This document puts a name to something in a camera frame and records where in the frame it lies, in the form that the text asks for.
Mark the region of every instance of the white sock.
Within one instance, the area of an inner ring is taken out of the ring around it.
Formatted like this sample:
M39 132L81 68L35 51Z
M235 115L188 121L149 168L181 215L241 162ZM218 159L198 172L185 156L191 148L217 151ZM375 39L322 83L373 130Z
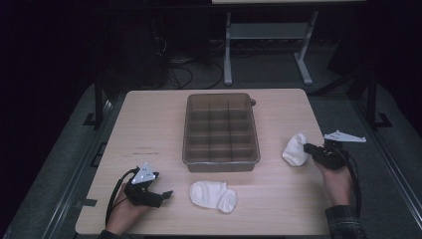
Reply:
M301 132L295 134L289 141L282 156L291 166L301 166L307 160L308 154L304 152L305 143L307 138Z
M236 192L226 182L197 181L190 186L190 199L196 205L231 212L237 203Z

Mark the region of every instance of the hand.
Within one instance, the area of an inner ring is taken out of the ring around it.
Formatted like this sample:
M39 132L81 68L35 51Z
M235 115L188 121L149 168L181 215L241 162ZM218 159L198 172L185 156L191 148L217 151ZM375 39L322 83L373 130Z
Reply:
M350 205L350 194L353 187L350 172L347 167L331 170L314 161L323 177L323 185L331 200L332 206Z
M133 205L124 193L125 187L126 183L121 186L120 192L114 201L114 209L105 227L106 231L118 236L121 236L150 208L149 206Z

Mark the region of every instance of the black cable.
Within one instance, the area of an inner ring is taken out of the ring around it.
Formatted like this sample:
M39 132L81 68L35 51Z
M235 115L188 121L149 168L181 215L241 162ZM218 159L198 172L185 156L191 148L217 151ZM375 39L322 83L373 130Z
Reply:
M189 73L190 79L183 86L180 84L180 81L177 79L176 74L174 73L174 69L183 70L183 71L186 71L187 73ZM167 74L167 77L170 81L171 86L175 87L176 90L183 90L183 88L185 88L187 85L189 85L193 80L193 73L186 68L172 67L172 68L169 69L169 71L171 71L172 74L171 73Z
M117 196L118 190L120 189L121 184L123 183L124 179L130 173L136 174L138 171L139 171L139 168L138 167L137 168L134 168L134 169L131 169L127 173L125 173L124 176L121 179L119 179L117 181L117 184L115 185L115 188L112 191L111 197L109 198L108 207L106 209L106 215L105 215L105 225L108 223L109 216L111 215L111 212L114 209L114 206L113 206L114 205L114 200L115 200L115 197Z
M216 83L214 83L213 85L211 85L211 86L209 86L209 87L207 87L207 88L205 88L204 90L209 90L209 89L211 89L211 88L213 88L213 87L215 87L215 86L217 86L218 84L220 84L220 82L221 81L223 81L223 79L224 79L224 70L223 70L223 68L222 67L220 67L220 65L218 65L217 63L215 63L215 62L213 62L213 61L209 61L211 64L213 64L213 65L215 65L215 66L217 66L219 69L220 69L220 71L221 71L221 76L220 76L220 79L218 79L218 81L216 82Z
M355 166L355 170L353 169L350 161L338 150L335 148L331 148L331 150L335 151L345 162L345 166L347 167L348 171L350 172L351 180L353 182L353 192L354 197L356 199L356 214L357 217L360 216L360 208L361 208L361 192L360 192L360 185L359 185L359 179L357 177L357 166Z

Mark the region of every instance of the clear plastic container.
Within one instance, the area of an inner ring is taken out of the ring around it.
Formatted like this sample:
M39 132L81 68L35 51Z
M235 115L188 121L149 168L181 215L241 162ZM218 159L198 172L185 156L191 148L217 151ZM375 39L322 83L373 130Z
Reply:
M189 171L252 171L259 160L248 94L189 96L183 140L183 162Z

